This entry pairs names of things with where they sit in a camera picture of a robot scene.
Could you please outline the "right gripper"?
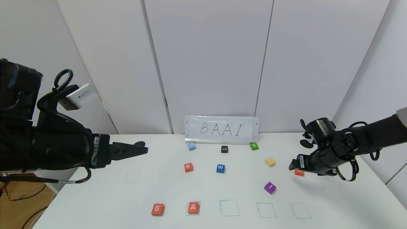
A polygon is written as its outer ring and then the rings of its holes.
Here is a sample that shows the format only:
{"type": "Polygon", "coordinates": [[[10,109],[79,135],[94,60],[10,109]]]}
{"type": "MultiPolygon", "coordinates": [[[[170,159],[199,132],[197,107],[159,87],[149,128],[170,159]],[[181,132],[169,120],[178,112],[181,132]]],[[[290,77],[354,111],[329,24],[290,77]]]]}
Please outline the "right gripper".
{"type": "Polygon", "coordinates": [[[300,169],[319,176],[336,176],[337,156],[331,149],[317,149],[311,155],[298,155],[289,170],[300,169]]]}

